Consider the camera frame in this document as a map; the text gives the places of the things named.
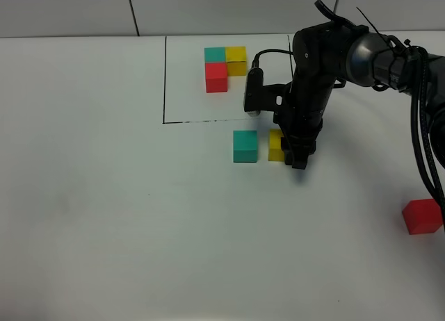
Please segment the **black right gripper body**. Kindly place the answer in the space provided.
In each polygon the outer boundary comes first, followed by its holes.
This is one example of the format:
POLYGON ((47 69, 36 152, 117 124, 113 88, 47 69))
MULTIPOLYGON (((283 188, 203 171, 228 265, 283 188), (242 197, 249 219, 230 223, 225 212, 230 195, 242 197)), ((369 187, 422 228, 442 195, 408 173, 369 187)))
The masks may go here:
POLYGON ((273 122, 279 125, 290 150, 307 151, 309 156, 316 150, 316 139, 323 127, 323 113, 334 88, 332 81, 321 81, 309 95, 296 96, 296 86, 285 98, 281 111, 273 113, 273 122))

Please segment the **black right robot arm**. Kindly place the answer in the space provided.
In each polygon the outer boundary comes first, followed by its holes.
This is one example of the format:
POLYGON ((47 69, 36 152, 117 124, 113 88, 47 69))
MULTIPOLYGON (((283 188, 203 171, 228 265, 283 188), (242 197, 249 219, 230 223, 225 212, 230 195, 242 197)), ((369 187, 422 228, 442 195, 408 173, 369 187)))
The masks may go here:
POLYGON ((392 35, 372 33, 367 26, 335 22, 298 31, 293 37, 293 57, 293 80, 274 114, 284 134, 281 148, 287 165, 306 168, 331 92, 347 82, 377 92, 391 88, 424 106, 426 132, 435 142, 437 159, 443 159, 444 57, 392 35))

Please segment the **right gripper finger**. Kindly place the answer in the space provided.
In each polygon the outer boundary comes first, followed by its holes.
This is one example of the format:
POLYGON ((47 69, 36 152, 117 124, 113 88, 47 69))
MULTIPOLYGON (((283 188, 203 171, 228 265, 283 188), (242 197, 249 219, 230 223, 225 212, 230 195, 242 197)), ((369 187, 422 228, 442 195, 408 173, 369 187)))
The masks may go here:
POLYGON ((307 151, 294 151, 292 156, 292 168, 305 170, 307 167, 309 153, 307 151))
POLYGON ((284 163, 286 165, 292 165, 293 164, 293 154, 290 150, 289 144, 285 137, 281 137, 281 150, 282 150, 283 156, 284 156, 284 163))

